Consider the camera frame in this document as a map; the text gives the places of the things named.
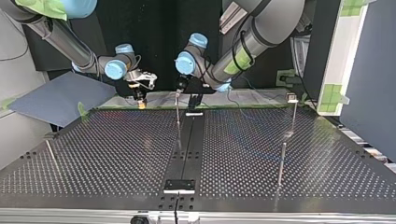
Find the perforated table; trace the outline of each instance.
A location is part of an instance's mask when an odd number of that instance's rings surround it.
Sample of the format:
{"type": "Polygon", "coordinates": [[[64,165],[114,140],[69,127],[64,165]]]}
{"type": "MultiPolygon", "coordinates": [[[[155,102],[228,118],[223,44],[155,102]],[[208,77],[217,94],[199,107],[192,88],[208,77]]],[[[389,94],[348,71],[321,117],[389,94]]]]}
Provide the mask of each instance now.
{"type": "Polygon", "coordinates": [[[396,176],[310,109],[98,110],[0,172],[0,207],[396,214],[396,176]],[[287,144],[282,186],[281,146],[287,144]],[[163,194],[168,179],[195,194],[163,194]]]}

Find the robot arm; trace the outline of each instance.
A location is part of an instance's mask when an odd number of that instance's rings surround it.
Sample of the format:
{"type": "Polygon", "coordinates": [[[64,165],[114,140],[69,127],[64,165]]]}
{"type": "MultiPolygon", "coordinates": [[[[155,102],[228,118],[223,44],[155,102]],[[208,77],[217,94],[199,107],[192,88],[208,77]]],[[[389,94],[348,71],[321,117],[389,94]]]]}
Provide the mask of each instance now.
{"type": "Polygon", "coordinates": [[[225,91],[240,72],[249,69],[254,59],[269,48],[282,43],[295,29],[304,10],[304,0],[239,1],[252,16],[247,31],[216,64],[204,58],[208,40],[204,35],[192,34],[189,44],[176,59],[177,71],[182,75],[200,78],[213,90],[225,91]]]}
{"type": "MultiPolygon", "coordinates": [[[[92,10],[84,14],[83,17],[92,13],[96,1],[92,0],[90,4],[93,5],[92,10]]],[[[29,8],[18,6],[12,0],[1,0],[0,8],[15,21],[28,25],[43,40],[59,50],[72,62],[75,70],[82,73],[106,74],[114,80],[122,78],[126,80],[133,90],[134,98],[138,101],[139,107],[145,107],[146,89],[154,89],[154,81],[157,77],[154,74],[142,73],[138,69],[140,59],[136,59],[131,45],[117,46],[116,56],[114,57],[102,56],[98,58],[87,45],[78,39],[65,21],[37,14],[29,8]],[[142,81],[149,81],[149,84],[144,85],[142,81]]]]}

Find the black bracket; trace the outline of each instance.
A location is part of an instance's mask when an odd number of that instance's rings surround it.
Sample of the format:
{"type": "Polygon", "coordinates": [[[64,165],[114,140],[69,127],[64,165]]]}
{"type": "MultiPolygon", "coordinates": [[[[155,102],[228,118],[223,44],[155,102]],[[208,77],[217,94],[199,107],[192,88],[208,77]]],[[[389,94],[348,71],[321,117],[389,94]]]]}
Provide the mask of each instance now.
{"type": "Polygon", "coordinates": [[[195,180],[166,180],[165,194],[194,194],[195,180]]]}
{"type": "Polygon", "coordinates": [[[192,94],[189,100],[189,107],[187,109],[186,116],[202,116],[202,110],[196,109],[195,107],[200,105],[204,96],[202,94],[192,94]]]}

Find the white wall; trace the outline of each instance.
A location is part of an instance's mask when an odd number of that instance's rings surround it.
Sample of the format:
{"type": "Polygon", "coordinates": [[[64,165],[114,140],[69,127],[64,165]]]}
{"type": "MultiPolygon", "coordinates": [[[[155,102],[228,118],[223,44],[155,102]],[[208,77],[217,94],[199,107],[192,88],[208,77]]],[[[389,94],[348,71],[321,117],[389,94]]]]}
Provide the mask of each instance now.
{"type": "MultiPolygon", "coordinates": [[[[0,60],[21,55],[27,45],[26,39],[5,16],[0,11],[0,60]]],[[[43,73],[35,70],[30,52],[17,60],[0,62],[0,102],[25,94],[44,83],[43,73]]]]}
{"type": "MultiPolygon", "coordinates": [[[[32,56],[1,62],[23,54],[26,39],[0,11],[0,102],[22,96],[45,83],[42,72],[35,70],[32,56]]],[[[16,160],[21,154],[37,146],[50,126],[0,108],[0,169],[16,160]]]]}

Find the thin metal pole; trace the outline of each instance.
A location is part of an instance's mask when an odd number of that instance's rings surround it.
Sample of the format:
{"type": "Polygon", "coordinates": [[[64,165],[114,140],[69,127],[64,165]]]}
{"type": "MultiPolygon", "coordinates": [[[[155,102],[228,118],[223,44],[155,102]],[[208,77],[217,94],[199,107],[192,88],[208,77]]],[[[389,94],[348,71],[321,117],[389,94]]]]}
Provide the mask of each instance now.
{"type": "Polygon", "coordinates": [[[46,143],[47,143],[47,147],[49,148],[50,156],[52,157],[53,160],[56,160],[55,154],[53,154],[52,147],[50,146],[50,141],[46,140],[46,143]]]}
{"type": "Polygon", "coordinates": [[[179,93],[176,93],[176,113],[177,113],[177,127],[180,129],[180,113],[178,111],[178,97],[179,93]]]}
{"type": "Polygon", "coordinates": [[[277,184],[279,186],[282,186],[282,175],[283,175],[283,166],[285,162],[285,156],[286,156],[286,143],[282,144],[282,154],[280,156],[280,166],[279,166],[279,176],[277,178],[277,184]]]}
{"type": "Polygon", "coordinates": [[[294,121],[296,120],[296,114],[297,114],[297,104],[298,104],[298,102],[296,102],[296,103],[294,104],[293,124],[294,124],[294,121]]]}

